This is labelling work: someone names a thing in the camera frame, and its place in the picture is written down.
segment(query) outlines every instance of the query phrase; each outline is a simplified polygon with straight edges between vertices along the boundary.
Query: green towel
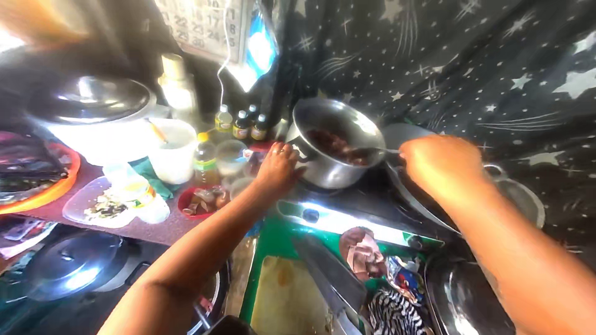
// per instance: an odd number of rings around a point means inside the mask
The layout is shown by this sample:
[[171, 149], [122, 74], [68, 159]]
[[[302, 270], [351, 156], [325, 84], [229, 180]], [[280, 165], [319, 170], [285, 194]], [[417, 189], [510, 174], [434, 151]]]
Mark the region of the green towel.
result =
[[132, 168], [141, 176], [143, 176], [151, 187], [155, 190], [157, 194], [159, 194], [164, 200], [173, 199], [174, 198], [174, 191], [180, 188], [180, 185], [171, 185], [166, 184], [161, 181], [155, 171], [153, 171], [153, 167], [151, 162], [149, 162], [149, 158], [144, 158], [142, 160], [138, 160], [131, 163]]

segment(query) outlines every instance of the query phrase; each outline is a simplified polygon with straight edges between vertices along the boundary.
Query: zebra print fabric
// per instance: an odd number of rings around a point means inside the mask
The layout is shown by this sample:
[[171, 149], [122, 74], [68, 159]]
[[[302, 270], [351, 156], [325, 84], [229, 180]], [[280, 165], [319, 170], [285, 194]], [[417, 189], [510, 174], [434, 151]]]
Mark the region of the zebra print fabric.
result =
[[374, 335], [427, 335], [414, 305], [397, 291], [379, 290], [368, 310]]

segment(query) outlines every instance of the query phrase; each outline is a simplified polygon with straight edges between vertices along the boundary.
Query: calendar page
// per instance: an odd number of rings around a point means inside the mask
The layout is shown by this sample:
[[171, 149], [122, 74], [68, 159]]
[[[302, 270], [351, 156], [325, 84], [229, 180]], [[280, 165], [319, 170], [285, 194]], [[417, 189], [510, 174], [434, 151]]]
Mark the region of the calendar page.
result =
[[[183, 51], [222, 62], [227, 56], [225, 0], [155, 0], [170, 33]], [[244, 60], [254, 0], [229, 0], [226, 29], [230, 62]]]

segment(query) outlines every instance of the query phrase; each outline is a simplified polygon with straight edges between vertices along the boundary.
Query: hand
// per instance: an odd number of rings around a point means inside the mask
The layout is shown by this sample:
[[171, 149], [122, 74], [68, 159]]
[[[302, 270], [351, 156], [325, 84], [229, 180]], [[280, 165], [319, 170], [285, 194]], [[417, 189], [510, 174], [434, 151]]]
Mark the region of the hand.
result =
[[410, 140], [399, 149], [408, 176], [439, 203], [473, 195], [476, 187], [491, 183], [480, 150], [461, 138], [429, 135]]
[[275, 142], [265, 157], [254, 183], [267, 195], [279, 199], [288, 193], [304, 173], [295, 170], [298, 154], [290, 144]]

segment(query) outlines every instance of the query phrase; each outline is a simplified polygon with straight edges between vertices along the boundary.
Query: stove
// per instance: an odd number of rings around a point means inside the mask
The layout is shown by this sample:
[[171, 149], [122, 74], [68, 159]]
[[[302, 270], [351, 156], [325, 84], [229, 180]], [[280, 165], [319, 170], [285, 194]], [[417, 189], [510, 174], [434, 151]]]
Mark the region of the stove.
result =
[[355, 185], [341, 190], [300, 181], [277, 207], [295, 223], [338, 234], [360, 225], [376, 231], [376, 239], [404, 246], [441, 246], [457, 238], [411, 209], [382, 167], [370, 169]]

